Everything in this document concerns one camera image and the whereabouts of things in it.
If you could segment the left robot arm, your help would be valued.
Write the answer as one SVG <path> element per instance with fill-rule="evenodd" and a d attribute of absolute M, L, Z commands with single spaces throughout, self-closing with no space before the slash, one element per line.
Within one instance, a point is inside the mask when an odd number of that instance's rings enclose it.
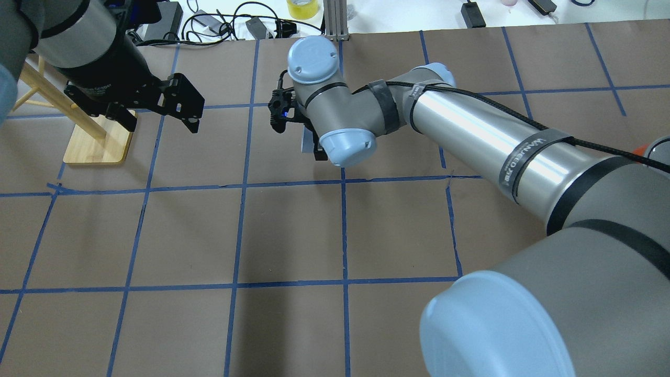
<path fill-rule="evenodd" d="M 136 130 L 131 111 L 146 109 L 199 131 L 204 98 L 179 72 L 165 80 L 149 69 L 125 22 L 103 1 L 2 1 L 2 121 L 18 98 L 18 80 L 30 52 L 69 82 L 64 93 L 92 117 Z"/>

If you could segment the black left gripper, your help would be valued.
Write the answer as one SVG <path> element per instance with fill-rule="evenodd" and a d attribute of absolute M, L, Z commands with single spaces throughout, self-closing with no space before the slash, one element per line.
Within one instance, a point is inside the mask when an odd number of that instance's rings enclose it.
<path fill-rule="evenodd" d="M 124 32 L 115 33 L 105 52 L 85 62 L 82 48 L 53 63 L 68 80 L 64 93 L 88 115 L 105 115 L 135 132 L 137 117 L 129 109 L 147 109 L 178 119 L 193 134 L 199 131 L 204 97 L 182 73 L 162 81 L 154 76 L 139 49 Z"/>

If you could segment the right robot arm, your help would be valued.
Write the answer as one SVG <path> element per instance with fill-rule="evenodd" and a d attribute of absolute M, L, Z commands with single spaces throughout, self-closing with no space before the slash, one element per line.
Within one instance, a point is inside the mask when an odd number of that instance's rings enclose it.
<path fill-rule="evenodd" d="M 324 36 L 295 41 L 268 107 L 351 167 L 402 126 L 544 221 L 546 238 L 435 296 L 431 376 L 668 376 L 668 162 L 588 142 L 459 89 L 440 63 L 350 91 Z"/>

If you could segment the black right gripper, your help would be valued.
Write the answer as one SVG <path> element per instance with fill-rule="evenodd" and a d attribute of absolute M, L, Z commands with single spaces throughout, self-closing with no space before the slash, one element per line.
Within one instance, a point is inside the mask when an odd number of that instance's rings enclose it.
<path fill-rule="evenodd" d="M 294 88 L 276 88 L 268 102 L 270 126 L 273 131 L 283 134 L 288 123 L 302 124 L 310 130 L 310 120 L 299 109 Z M 312 153 L 316 161 L 328 161 L 328 155 L 320 144 L 320 138 L 312 131 Z"/>

